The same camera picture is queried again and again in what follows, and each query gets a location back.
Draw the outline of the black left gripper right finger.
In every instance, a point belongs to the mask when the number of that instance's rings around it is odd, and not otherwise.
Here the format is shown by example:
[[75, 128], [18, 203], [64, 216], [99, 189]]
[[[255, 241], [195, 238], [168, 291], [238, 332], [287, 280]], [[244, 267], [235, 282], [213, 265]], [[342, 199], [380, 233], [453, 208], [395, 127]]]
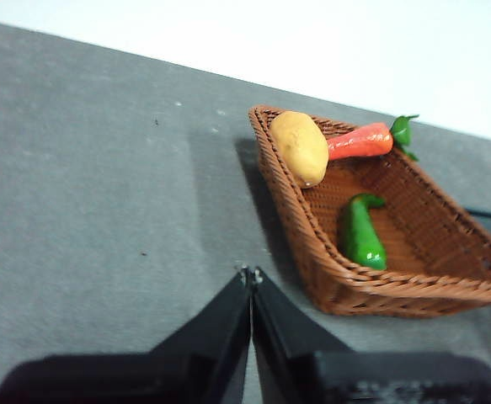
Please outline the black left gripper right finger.
[[277, 403], [491, 403], [491, 369], [452, 353], [358, 352], [251, 271], [262, 392]]

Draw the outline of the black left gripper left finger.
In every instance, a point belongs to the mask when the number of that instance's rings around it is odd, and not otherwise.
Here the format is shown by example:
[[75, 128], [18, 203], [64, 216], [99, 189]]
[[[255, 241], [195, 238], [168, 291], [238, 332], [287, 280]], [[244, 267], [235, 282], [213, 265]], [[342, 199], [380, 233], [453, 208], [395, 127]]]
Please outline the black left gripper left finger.
[[0, 403], [220, 403], [248, 353], [253, 288], [242, 268], [144, 353], [51, 355], [13, 368]]

